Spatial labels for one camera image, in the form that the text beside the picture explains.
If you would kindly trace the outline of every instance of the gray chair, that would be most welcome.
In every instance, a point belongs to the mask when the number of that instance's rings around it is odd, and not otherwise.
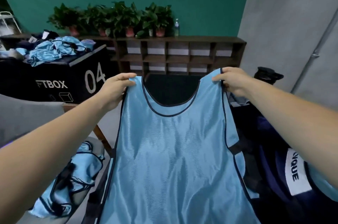
[[[0,94],[0,147],[57,118],[74,107],[76,107],[74,104],[32,102]],[[111,150],[100,128],[96,126],[93,131],[98,139],[92,137],[86,139],[93,144],[93,153],[101,155],[104,154],[104,149]],[[88,191],[82,191],[73,196],[76,206],[82,203]],[[69,218],[70,216],[57,219],[37,218],[25,212],[17,224],[64,224]]]

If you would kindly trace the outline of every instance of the number 04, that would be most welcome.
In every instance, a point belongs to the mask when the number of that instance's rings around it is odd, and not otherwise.
[[[93,88],[92,89],[89,87],[89,84],[88,84],[88,75],[90,75],[92,77],[92,80],[93,80]],[[94,73],[91,70],[87,70],[86,73],[85,73],[85,81],[84,82],[86,83],[87,91],[90,94],[93,94],[96,91],[96,83],[98,83],[101,80],[103,80],[104,83],[105,83],[105,74],[102,72],[100,62],[98,62],[98,64],[97,64],[96,82],[95,82],[95,78],[94,78]]]

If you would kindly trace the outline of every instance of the red flower pot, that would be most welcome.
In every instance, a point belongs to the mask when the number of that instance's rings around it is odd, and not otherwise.
[[[72,25],[72,26],[68,27],[68,29],[70,31],[71,36],[79,36],[80,35],[78,30],[76,29],[76,25]]]
[[[103,28],[99,28],[99,34],[100,34],[100,36],[104,36],[104,37],[107,36],[106,33],[105,33],[105,30]]]
[[[128,27],[126,28],[126,37],[134,37],[134,28],[133,27]]]
[[[160,27],[156,29],[156,37],[164,37],[166,29],[164,27]]]

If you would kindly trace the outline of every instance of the forearm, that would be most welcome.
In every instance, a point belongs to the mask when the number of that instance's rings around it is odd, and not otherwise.
[[[93,96],[0,150],[0,223],[15,223],[33,206],[104,114]]]
[[[338,187],[338,113],[252,80],[248,99],[285,141]]]

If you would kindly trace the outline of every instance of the wooden chair leg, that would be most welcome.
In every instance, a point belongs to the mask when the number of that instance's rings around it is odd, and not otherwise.
[[[67,104],[67,103],[63,104],[63,108],[64,108],[65,112],[73,109],[76,106],[77,106],[77,104]],[[104,149],[107,152],[111,152],[112,147],[110,146],[109,142],[107,141],[106,137],[104,136],[103,132],[101,131],[101,129],[99,128],[98,125],[95,126],[93,132],[97,136],[97,138],[101,141],[101,143],[103,144]]]

